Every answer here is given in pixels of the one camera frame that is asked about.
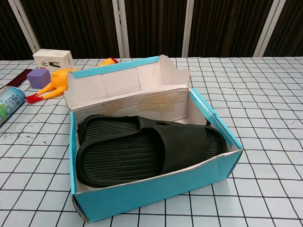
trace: ribbed footbed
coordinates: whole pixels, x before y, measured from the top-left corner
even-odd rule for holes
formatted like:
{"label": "ribbed footbed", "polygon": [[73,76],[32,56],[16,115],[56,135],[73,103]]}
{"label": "ribbed footbed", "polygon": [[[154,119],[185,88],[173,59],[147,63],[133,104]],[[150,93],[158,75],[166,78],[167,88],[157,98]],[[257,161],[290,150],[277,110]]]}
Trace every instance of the ribbed footbed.
{"label": "ribbed footbed", "polygon": [[119,120],[111,121],[107,119],[96,119],[89,121],[85,129],[84,139],[89,140],[97,136],[107,136],[120,134],[125,132],[137,131],[140,129],[138,121],[134,120]]}
{"label": "ribbed footbed", "polygon": [[[206,151],[207,159],[223,152],[221,137],[209,129],[206,129]],[[82,156],[82,170],[95,181],[146,179],[161,173],[164,153],[164,144],[157,133],[135,134],[87,147]]]}

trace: white grid surface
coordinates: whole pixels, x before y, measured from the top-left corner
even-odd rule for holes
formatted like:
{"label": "white grid surface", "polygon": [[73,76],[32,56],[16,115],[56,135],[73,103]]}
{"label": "white grid surface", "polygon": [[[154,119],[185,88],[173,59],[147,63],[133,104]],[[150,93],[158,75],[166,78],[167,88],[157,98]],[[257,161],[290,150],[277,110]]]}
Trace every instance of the white grid surface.
{"label": "white grid surface", "polygon": [[[84,223],[70,197],[65,99],[24,103],[0,128],[1,227],[302,227],[303,57],[171,60],[190,70],[191,85],[245,148],[228,179]],[[75,60],[75,68],[102,61]],[[34,68],[0,61],[0,86]],[[37,91],[28,81],[19,88]]]}

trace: white vertical stripe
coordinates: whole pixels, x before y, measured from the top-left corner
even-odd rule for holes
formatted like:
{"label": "white vertical stripe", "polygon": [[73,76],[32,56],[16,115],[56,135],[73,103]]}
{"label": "white vertical stripe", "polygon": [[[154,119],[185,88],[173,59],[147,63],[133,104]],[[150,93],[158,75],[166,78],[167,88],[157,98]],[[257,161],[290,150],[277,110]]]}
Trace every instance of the white vertical stripe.
{"label": "white vertical stripe", "polygon": [[20,0],[8,0],[10,7],[12,8],[15,17],[21,27],[21,30],[27,40],[27,43],[32,51],[32,53],[36,53],[40,49],[40,45],[36,39],[34,31],[27,19],[27,16],[24,12],[24,9],[21,5]]}
{"label": "white vertical stripe", "polygon": [[114,10],[114,18],[115,18],[115,26],[116,26],[116,34],[117,34],[117,40],[118,40],[118,48],[119,48],[119,55],[120,58],[124,58],[124,44],[123,44],[123,38],[122,38],[122,30],[121,30],[121,24],[120,24],[120,13],[119,13],[119,6],[117,0],[112,0],[113,2],[113,10]]}
{"label": "white vertical stripe", "polygon": [[194,3],[195,3],[195,0],[187,0],[184,34],[183,34],[183,45],[182,45],[182,57],[188,56],[190,30],[191,30],[191,22],[193,19]]}
{"label": "white vertical stripe", "polygon": [[120,20],[122,29],[122,39],[124,44],[124,55],[126,58],[130,57],[129,45],[128,45],[128,34],[127,34],[127,24],[126,24],[126,11],[124,0],[118,0],[120,8]]}
{"label": "white vertical stripe", "polygon": [[286,0],[274,0],[264,24],[253,57],[263,57]]}

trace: drink can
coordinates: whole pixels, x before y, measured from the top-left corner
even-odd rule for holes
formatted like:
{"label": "drink can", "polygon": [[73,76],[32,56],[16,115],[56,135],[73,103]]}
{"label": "drink can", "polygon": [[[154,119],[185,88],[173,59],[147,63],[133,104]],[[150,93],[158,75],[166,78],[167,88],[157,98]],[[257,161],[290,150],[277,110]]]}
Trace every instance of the drink can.
{"label": "drink can", "polygon": [[25,101],[24,93],[16,88],[5,86],[0,90],[0,125],[11,116]]}

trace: white cardboard box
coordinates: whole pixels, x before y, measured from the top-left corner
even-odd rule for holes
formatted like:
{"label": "white cardboard box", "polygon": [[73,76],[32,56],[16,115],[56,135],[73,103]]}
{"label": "white cardboard box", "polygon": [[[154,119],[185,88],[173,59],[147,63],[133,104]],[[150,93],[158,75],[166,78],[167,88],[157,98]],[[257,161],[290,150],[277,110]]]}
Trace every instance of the white cardboard box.
{"label": "white cardboard box", "polygon": [[[108,218],[229,176],[242,154],[242,145],[188,82],[189,71],[176,69],[164,55],[69,72],[69,89],[64,97],[71,109],[71,196],[84,220]],[[200,125],[209,121],[224,136],[228,152],[172,173],[106,188],[90,188],[78,181],[75,159],[79,147],[77,125],[92,114],[139,115]]]}
{"label": "white cardboard box", "polygon": [[74,66],[70,51],[40,49],[33,54],[33,57],[40,69],[56,71]]}

